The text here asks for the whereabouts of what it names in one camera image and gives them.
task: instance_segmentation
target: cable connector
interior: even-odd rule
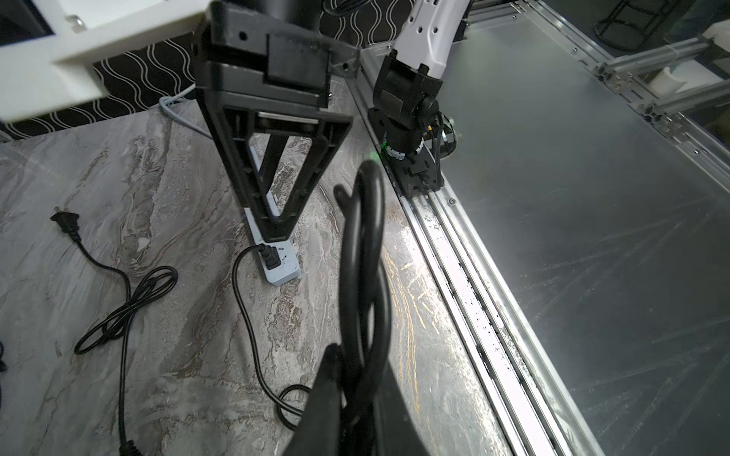
[[[58,223],[61,231],[68,234],[73,242],[77,244],[81,242],[81,236],[79,236],[79,215],[73,212],[61,211],[58,207],[55,210],[56,213],[50,219]]]
[[[142,456],[142,452],[134,446],[134,441],[128,440],[119,447],[119,456]]]
[[[266,266],[266,269],[277,268],[281,265],[281,258],[279,258],[279,251],[276,247],[259,244],[257,250],[261,253],[261,259],[264,260],[264,266]]]

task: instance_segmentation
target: metal plate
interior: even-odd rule
[[[602,449],[718,454],[729,195],[527,18],[467,33],[442,169]]]

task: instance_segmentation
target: gray marble surface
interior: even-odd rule
[[[276,391],[312,384],[339,339],[337,270],[344,222],[332,188],[351,188],[372,143],[343,81],[332,109],[355,125],[309,200],[292,240],[302,276],[274,287],[253,256],[239,280]],[[195,102],[175,107],[204,125]],[[302,143],[285,151],[286,187]],[[391,362],[433,455],[510,453],[399,202],[388,188],[382,257],[395,323]],[[213,143],[156,110],[0,144],[0,374],[2,455],[117,454],[120,342],[73,347],[123,301],[121,280],[91,265],[49,220],[81,214],[80,234],[133,285],[174,266],[180,281],[145,307],[131,332],[129,438],[146,455],[278,455],[291,432],[253,373],[231,291],[235,255],[251,238]]]

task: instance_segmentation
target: black cable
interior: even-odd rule
[[[7,366],[5,365],[5,362],[2,360],[2,355],[5,354],[5,347],[3,346],[2,342],[0,342],[0,372],[5,372],[7,370]],[[2,408],[2,389],[0,389],[0,408]]]
[[[241,260],[243,260],[243,257],[246,256],[249,252],[253,252],[254,250],[257,250],[259,252],[263,251],[266,248],[265,244],[258,244],[258,245],[252,245],[249,247],[246,247],[241,251],[238,256],[236,257],[236,260],[233,263],[233,269],[231,270],[231,284],[233,287],[233,294],[236,297],[236,302],[238,303],[238,308],[241,310],[241,314],[243,315],[243,321],[246,324],[246,331],[248,331],[248,338],[251,342],[251,352],[253,354],[253,369],[256,372],[256,379],[258,380],[258,383],[261,386],[261,389],[264,390],[264,393],[266,393],[267,396],[269,396],[269,399],[271,399],[274,402],[274,405],[276,407],[277,416],[279,417],[279,420],[281,420],[282,424],[286,426],[287,428],[291,430],[296,429],[296,425],[294,425],[292,422],[287,420],[284,417],[284,414],[282,413],[282,409],[288,411],[289,413],[295,414],[296,416],[300,417],[302,413],[304,413],[303,410],[297,409],[295,406],[290,405],[289,403],[284,402],[284,397],[289,394],[291,391],[294,390],[301,390],[308,393],[310,391],[309,387],[304,386],[302,384],[292,384],[288,387],[286,387],[281,394],[278,396],[274,394],[272,389],[269,387],[269,385],[266,383],[266,380],[264,380],[264,374],[261,372],[261,360],[258,357],[258,345],[256,344],[256,335],[253,332],[253,325],[251,324],[251,319],[248,316],[248,312],[246,311],[246,306],[243,304],[243,299],[241,298],[241,291],[238,287],[238,268],[241,264]]]
[[[439,190],[444,185],[443,177],[441,176],[441,136],[444,134],[444,119],[442,117],[442,114],[439,112],[439,114],[436,116],[439,121],[439,130],[436,132],[436,136],[434,137],[434,151],[433,156],[434,160],[436,161],[436,189]]]
[[[133,441],[127,441],[126,429],[124,425],[124,390],[126,380],[126,364],[127,364],[127,346],[129,343],[129,331],[131,330],[134,315],[144,306],[151,302],[157,301],[172,290],[177,284],[177,269],[171,266],[159,266],[152,271],[146,273],[132,292],[129,277],[123,271],[106,266],[96,261],[84,248],[81,243],[81,236],[78,234],[77,214],[71,212],[56,212],[51,220],[57,222],[64,233],[67,233],[74,243],[79,247],[81,253],[93,265],[106,269],[118,274],[124,280],[126,302],[114,310],[109,316],[103,319],[99,324],[91,328],[74,347],[74,353],[82,355],[100,345],[109,341],[123,338],[122,354],[119,368],[119,398],[118,398],[118,422],[119,422],[119,441],[120,454],[122,456],[136,456],[142,453],[134,447]],[[83,344],[89,340],[94,334],[101,330],[101,335],[94,342],[85,348]]]
[[[339,326],[342,337],[343,424],[351,428],[370,413],[391,343],[391,292],[380,261],[385,224],[385,186],[373,161],[360,165],[349,196],[341,185],[334,197],[345,215],[339,264]],[[373,312],[373,325],[369,313]]]
[[[354,13],[371,1],[372,0],[344,0],[333,8],[331,6],[331,0],[322,0],[322,9],[331,16],[341,18]]]

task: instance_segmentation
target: white power strip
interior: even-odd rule
[[[251,158],[256,163],[256,167],[260,168],[261,164],[258,162],[258,156],[256,155],[256,151],[253,149],[253,147],[251,147]],[[266,194],[266,199],[269,201],[269,207],[272,208],[272,212],[274,213],[274,215],[279,215],[279,208],[277,207],[276,201],[274,201],[274,196],[272,195],[272,192],[270,190]],[[261,257],[261,253],[258,254],[258,259],[261,260],[261,266],[264,268],[266,280],[268,280],[269,283],[280,287],[286,282],[289,282],[290,280],[299,277],[301,275],[301,268],[299,267],[299,260],[296,259],[296,251],[294,250],[294,245],[291,243],[291,241],[287,239],[286,241],[281,242],[264,242],[264,238],[261,236],[258,225],[256,225],[256,219],[253,218],[253,213],[251,212],[251,209],[246,207],[244,208],[244,210],[246,212],[246,220],[248,220],[248,226],[251,228],[253,241],[256,244],[266,244],[272,247],[276,247],[279,252],[279,259],[281,259],[281,264],[273,269],[267,269],[266,263]]]

